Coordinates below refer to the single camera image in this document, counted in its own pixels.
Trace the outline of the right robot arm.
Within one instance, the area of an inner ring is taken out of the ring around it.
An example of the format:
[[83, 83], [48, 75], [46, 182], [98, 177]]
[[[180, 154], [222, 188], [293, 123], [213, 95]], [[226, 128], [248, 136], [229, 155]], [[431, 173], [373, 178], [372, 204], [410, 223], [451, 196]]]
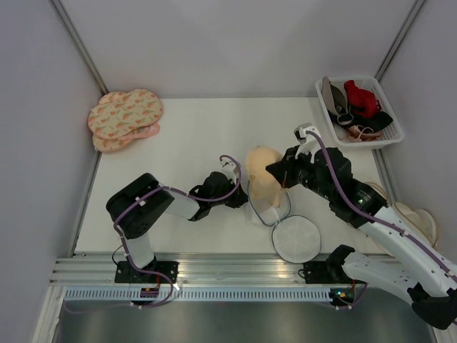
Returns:
[[266, 171], [283, 188], [301, 185], [323, 197], [337, 218], [401, 263], [390, 267], [341, 244], [326, 259], [330, 280], [354, 279], [394, 294], [436, 329], [456, 323], [456, 265], [429, 247], [373, 187], [355, 179], [350, 160], [339, 149], [304, 154], [292, 147]]

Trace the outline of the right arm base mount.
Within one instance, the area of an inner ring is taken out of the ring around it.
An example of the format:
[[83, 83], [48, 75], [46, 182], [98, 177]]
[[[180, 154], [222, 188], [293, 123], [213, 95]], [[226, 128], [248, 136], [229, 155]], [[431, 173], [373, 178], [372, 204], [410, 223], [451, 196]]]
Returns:
[[363, 284], [348, 277], [341, 267], [328, 265], [325, 261], [305, 262], [298, 270], [298, 275], [307, 284]]

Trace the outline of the white mesh laundry bag blue zipper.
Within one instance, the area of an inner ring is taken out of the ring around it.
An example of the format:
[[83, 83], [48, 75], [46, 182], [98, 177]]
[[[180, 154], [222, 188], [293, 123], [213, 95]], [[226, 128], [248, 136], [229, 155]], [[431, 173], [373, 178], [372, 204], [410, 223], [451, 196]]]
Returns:
[[257, 225], [270, 229], [271, 245], [284, 261], [303, 264], [321, 251], [321, 235], [318, 227], [300, 214], [292, 214], [288, 193], [279, 193], [278, 205], [271, 204], [271, 197], [254, 199], [248, 185], [248, 218]]

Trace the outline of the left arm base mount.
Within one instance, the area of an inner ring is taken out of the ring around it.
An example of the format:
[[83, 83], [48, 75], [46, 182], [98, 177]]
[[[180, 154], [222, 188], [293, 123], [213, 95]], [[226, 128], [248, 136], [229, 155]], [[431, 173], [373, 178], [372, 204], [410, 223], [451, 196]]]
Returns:
[[117, 284], [174, 284], [178, 276], [176, 261], [153, 261], [144, 267], [149, 273], [135, 270], [128, 261], [117, 264], [114, 282]]

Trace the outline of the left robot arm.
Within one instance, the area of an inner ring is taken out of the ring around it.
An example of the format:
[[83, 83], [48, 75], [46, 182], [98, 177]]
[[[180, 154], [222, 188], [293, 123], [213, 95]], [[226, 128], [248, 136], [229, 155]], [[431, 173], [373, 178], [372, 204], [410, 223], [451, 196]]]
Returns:
[[152, 174], [145, 173], [113, 195], [106, 203], [106, 210], [126, 252], [126, 259], [116, 264], [114, 282], [174, 284], [178, 263], [156, 259], [149, 230], [163, 214], [197, 222], [217, 206], [238, 209], [248, 201], [240, 183], [238, 169], [213, 171], [203, 184], [185, 194], [165, 187]]

